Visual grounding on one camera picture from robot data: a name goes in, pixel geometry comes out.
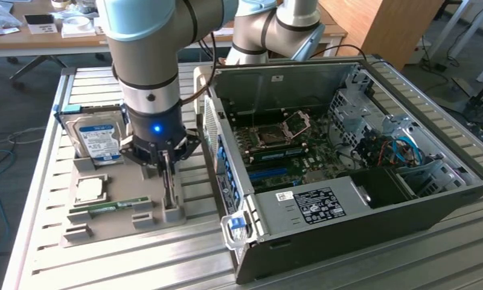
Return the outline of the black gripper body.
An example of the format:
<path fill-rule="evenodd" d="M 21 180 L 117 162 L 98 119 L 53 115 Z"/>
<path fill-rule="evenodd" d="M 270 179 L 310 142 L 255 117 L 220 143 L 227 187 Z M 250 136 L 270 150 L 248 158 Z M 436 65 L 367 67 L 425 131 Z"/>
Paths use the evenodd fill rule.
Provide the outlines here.
<path fill-rule="evenodd" d="M 176 102 L 168 110 L 154 114 L 138 112 L 126 106 L 133 145 L 139 150 L 150 151 L 150 144 L 157 151 L 172 150 L 186 137 L 180 104 Z"/>

